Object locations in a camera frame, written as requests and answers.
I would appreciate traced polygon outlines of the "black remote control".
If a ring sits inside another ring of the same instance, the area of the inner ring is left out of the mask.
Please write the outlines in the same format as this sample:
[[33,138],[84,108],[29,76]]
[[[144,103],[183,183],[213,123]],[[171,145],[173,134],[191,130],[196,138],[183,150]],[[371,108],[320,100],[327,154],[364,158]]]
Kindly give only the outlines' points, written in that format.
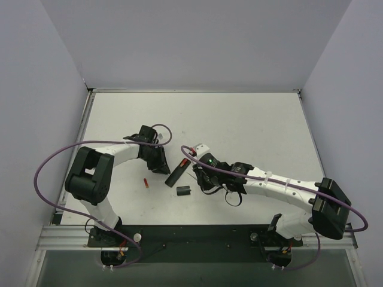
[[180,179],[180,177],[183,175],[183,173],[187,170],[187,168],[189,167],[191,161],[189,159],[187,159],[187,162],[186,164],[181,167],[180,166],[180,163],[179,165],[173,170],[173,172],[169,175],[169,177],[167,178],[167,180],[165,181],[165,185],[167,185],[168,187],[173,187],[176,182]]

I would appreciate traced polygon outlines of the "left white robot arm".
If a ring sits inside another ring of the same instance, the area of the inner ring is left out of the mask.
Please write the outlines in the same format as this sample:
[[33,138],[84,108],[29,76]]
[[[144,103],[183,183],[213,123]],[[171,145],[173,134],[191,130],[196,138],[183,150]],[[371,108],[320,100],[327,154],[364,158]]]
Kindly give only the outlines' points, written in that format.
[[153,173],[168,175],[165,149],[159,145],[155,127],[141,126],[138,133],[127,136],[127,143],[115,143],[101,148],[81,147],[75,156],[65,181],[65,190],[79,200],[94,217],[95,230],[110,246],[123,238],[122,221],[108,200],[113,168],[130,160],[146,162]]

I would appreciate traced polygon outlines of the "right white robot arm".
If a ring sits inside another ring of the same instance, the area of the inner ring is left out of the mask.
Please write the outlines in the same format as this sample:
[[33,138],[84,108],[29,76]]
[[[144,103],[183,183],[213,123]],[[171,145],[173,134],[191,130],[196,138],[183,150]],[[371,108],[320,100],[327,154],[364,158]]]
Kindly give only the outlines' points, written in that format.
[[273,217],[271,230],[285,239],[314,232],[333,240],[343,238],[351,202],[332,179],[298,181],[247,163],[221,162],[210,153],[201,156],[193,171],[202,191],[223,188],[240,197],[265,196],[299,208],[298,213]]

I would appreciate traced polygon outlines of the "black battery cover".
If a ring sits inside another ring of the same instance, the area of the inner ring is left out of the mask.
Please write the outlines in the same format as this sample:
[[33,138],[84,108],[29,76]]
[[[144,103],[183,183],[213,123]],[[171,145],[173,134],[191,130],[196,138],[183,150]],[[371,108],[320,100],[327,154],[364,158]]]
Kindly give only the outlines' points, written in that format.
[[191,194],[190,186],[181,186],[176,188],[177,196],[189,196]]

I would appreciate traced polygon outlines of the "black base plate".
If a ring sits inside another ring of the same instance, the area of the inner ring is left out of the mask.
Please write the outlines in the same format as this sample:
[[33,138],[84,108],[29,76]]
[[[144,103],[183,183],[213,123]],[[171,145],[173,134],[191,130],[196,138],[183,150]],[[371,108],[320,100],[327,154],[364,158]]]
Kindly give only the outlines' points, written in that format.
[[260,225],[122,225],[120,232],[136,243],[97,228],[90,230],[90,248],[101,249],[107,263],[256,263],[267,252],[301,247],[301,240],[285,239]]

